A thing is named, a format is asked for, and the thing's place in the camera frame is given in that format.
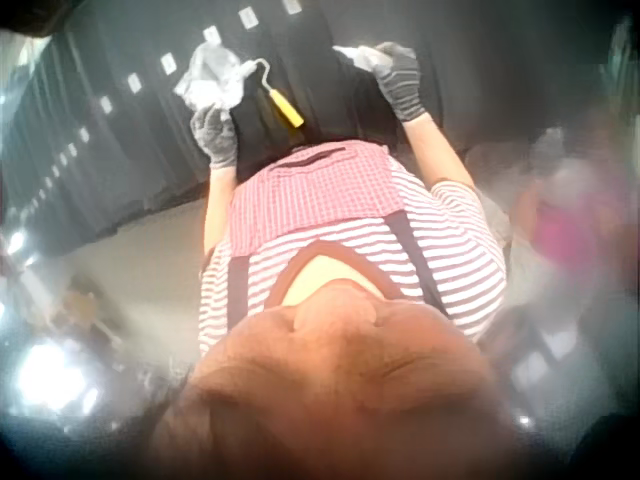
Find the striped shirt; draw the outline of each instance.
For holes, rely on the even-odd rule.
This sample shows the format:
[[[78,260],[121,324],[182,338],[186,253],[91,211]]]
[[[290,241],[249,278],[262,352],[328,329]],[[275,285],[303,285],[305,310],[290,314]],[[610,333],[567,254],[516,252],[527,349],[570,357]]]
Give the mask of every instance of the striped shirt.
[[[455,182],[441,182],[429,192],[395,159],[387,157],[391,185],[402,201],[414,236],[432,270],[451,321],[474,339],[500,306],[506,268],[502,251],[486,224],[475,192]],[[279,274],[289,261],[316,240],[353,249],[386,272],[409,300],[422,302],[416,269],[383,218],[359,218],[305,228],[261,245],[250,258],[249,315],[264,309]],[[202,275],[199,343],[202,354],[227,332],[229,235]]]

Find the yellow handle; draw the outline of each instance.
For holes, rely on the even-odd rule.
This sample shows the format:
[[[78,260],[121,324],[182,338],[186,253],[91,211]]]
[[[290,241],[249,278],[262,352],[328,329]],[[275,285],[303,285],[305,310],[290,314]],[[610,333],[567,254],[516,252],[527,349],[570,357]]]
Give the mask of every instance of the yellow handle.
[[[302,124],[304,124],[304,118],[302,118],[298,111],[293,108],[293,105],[289,103],[289,100],[284,98],[284,95],[282,95],[274,88],[269,92],[269,96],[271,97],[271,100],[273,100],[273,103],[275,103],[280,111],[284,114],[284,116],[287,117],[287,120],[291,122],[291,125],[293,125],[295,128],[300,128]]]

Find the work glove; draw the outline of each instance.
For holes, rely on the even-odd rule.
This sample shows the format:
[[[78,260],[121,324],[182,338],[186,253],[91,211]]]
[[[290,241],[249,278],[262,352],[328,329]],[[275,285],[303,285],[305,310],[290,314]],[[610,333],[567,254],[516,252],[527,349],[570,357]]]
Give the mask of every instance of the work glove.
[[[228,110],[217,106],[198,110],[191,119],[191,132],[211,160],[211,169],[238,165],[238,138]]]
[[[416,52],[392,42],[378,45],[376,49],[393,60],[391,68],[374,65],[373,73],[398,119],[406,123],[426,113],[420,100],[421,74]]]

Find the hair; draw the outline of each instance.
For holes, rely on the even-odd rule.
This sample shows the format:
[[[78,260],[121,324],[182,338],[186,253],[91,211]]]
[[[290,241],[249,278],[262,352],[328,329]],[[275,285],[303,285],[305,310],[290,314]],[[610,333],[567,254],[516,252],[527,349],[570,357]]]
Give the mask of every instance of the hair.
[[[343,454],[340,459],[324,451],[310,455],[286,445],[255,409],[187,387],[156,417],[138,465],[141,477],[157,479],[512,478],[518,442],[496,407],[479,392],[429,400],[383,419],[382,452],[372,455],[352,444],[345,462]],[[478,453],[479,443],[491,446],[489,455]],[[407,450],[411,458],[405,458]],[[380,461],[387,454],[394,456],[396,467],[385,474]],[[407,472],[396,471],[398,466]]]

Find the apron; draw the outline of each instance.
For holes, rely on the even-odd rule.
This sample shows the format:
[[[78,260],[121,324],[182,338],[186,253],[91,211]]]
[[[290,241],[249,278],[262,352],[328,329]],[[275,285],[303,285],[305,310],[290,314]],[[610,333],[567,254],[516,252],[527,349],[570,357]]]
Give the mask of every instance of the apron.
[[[416,269],[424,303],[446,316],[392,184],[391,161],[386,147],[361,141],[328,143],[280,160],[236,190],[229,228],[229,331],[247,316],[249,265],[262,245],[294,231],[363,218],[384,220]]]

